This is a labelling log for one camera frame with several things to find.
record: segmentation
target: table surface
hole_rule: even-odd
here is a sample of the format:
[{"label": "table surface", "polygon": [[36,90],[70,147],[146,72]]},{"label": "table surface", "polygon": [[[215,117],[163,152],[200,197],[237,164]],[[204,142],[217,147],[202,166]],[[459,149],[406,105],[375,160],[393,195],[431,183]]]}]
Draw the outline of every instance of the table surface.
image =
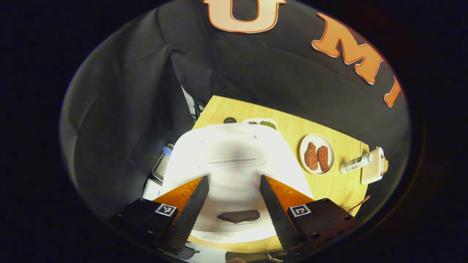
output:
[{"label": "table surface", "polygon": [[[267,107],[242,102],[234,99],[213,96],[193,126],[194,129],[206,127],[210,124],[222,124],[227,117],[233,117],[237,122],[249,118],[270,118],[276,121],[278,129],[288,143],[302,172],[310,186],[314,199],[329,198],[341,207],[354,206],[364,199],[367,185],[360,183],[361,169],[345,175],[339,171],[339,165],[360,156],[360,140],[335,131],[309,120],[273,110]],[[313,175],[301,165],[299,147],[302,139],[311,133],[325,136],[335,150],[335,164],[325,175]],[[369,146],[362,144],[363,154],[369,152]],[[351,213],[356,215],[359,207]],[[188,241],[209,246],[223,251],[238,253],[261,253],[282,250],[278,237],[273,236],[263,240],[244,243],[214,243],[190,236]]]}]

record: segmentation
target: white plate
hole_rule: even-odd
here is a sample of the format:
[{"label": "white plate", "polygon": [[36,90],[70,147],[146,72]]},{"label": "white plate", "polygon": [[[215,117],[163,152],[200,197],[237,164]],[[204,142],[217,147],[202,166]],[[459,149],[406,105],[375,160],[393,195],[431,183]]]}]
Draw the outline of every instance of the white plate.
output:
[{"label": "white plate", "polygon": [[[309,146],[309,142],[313,142],[316,150],[318,150],[321,146],[326,146],[328,148],[328,171],[323,172],[322,169],[320,168],[320,164],[318,165],[317,170],[311,170],[309,166],[306,165],[306,162],[304,160],[304,155],[306,154],[307,147]],[[335,151],[333,150],[333,147],[331,146],[331,143],[325,138],[325,136],[317,134],[317,133],[312,133],[304,137],[302,139],[302,142],[300,143],[300,148],[299,148],[299,155],[300,155],[300,162],[302,163],[302,166],[304,169],[314,175],[324,175],[331,171],[333,168],[333,164],[335,163]]]},{"label": "white plate", "polygon": [[267,118],[245,119],[245,120],[242,121],[242,123],[256,122],[256,123],[260,124],[261,121],[266,121],[266,122],[273,123],[276,126],[276,130],[279,132],[278,124],[272,119],[267,119]]}]

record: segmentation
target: white bottle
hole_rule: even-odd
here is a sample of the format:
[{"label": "white bottle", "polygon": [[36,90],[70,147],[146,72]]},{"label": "white bottle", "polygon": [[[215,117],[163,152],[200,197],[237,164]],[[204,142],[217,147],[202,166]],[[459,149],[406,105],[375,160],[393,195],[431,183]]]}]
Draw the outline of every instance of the white bottle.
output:
[{"label": "white bottle", "polygon": [[353,170],[360,169],[374,160],[372,153],[364,154],[363,156],[352,159],[351,161],[342,163],[340,165],[340,172],[342,174],[349,173]]}]

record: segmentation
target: meat slice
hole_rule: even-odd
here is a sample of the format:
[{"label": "meat slice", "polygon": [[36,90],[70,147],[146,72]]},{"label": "meat slice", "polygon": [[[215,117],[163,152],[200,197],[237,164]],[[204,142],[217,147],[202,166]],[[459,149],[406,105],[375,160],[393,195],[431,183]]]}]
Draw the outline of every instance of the meat slice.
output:
[{"label": "meat slice", "polygon": [[309,142],[309,145],[307,146],[306,153],[304,155],[304,161],[306,162],[306,165],[311,169],[311,170],[317,170],[318,166],[318,160],[317,160],[317,153],[315,151],[316,147],[314,143]]},{"label": "meat slice", "polygon": [[321,146],[319,150],[317,151],[317,155],[319,158],[319,163],[320,163],[320,169],[322,169],[323,172],[328,171],[328,148],[326,146]]}]

